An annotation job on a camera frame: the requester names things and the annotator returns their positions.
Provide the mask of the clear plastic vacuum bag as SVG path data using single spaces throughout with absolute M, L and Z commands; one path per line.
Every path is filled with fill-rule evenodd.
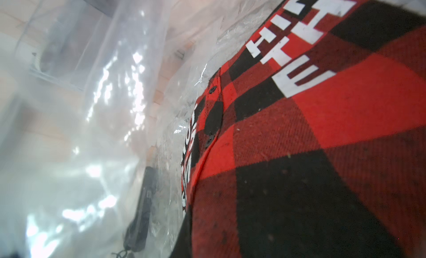
M 1 109 L 3 258 L 172 258 L 196 100 L 284 0 L 68 0 Z M 126 251 L 146 167 L 148 237 Z

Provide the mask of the red black plaid shirt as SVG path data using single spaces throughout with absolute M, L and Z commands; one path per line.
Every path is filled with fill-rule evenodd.
M 426 255 L 426 0 L 284 0 L 196 100 L 173 258 Z

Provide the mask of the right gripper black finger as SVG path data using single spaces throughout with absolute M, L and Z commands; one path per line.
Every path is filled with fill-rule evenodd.
M 157 170 L 146 167 L 135 216 L 124 237 L 123 247 L 126 251 L 141 252 L 145 249 L 156 186 Z

